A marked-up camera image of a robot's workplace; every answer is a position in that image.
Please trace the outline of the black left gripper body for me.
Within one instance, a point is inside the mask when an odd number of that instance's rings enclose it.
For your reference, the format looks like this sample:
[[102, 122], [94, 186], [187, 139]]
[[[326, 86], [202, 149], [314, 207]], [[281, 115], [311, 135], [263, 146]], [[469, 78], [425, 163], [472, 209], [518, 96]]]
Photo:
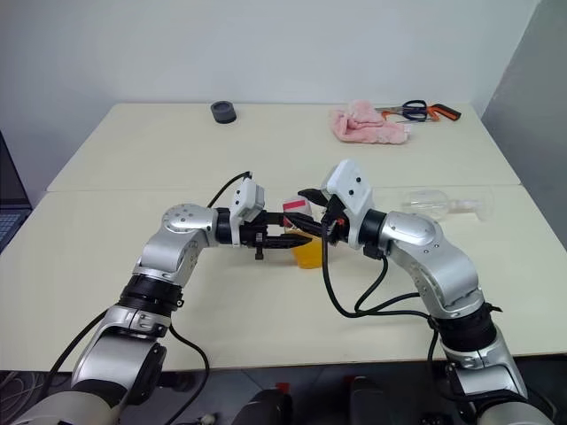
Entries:
[[270, 225], [266, 223], [265, 213], [268, 212], [260, 212], [254, 219], [240, 226], [240, 244], [254, 248], [256, 260], [263, 260], [264, 251], [267, 250], [264, 247], [264, 240], [268, 236]]

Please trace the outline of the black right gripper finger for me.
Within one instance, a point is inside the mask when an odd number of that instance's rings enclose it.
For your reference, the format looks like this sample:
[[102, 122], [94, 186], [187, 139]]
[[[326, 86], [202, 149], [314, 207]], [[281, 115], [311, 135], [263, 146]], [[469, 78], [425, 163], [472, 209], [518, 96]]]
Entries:
[[312, 217], [302, 213], [288, 213], [287, 220], [293, 227], [311, 236], [317, 236], [323, 241], [330, 240], [330, 225], [315, 221]]
[[327, 205], [329, 203], [329, 199], [320, 189], [302, 189], [298, 191], [298, 195], [315, 205]]

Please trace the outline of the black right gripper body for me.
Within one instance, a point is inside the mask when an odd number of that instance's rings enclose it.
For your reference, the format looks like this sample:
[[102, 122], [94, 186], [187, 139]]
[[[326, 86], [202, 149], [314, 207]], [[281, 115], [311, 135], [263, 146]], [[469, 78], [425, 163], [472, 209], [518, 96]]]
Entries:
[[346, 207], [338, 197], [331, 197], [322, 217], [322, 224], [327, 226], [327, 241], [331, 245], [348, 242], [349, 219], [345, 213]]

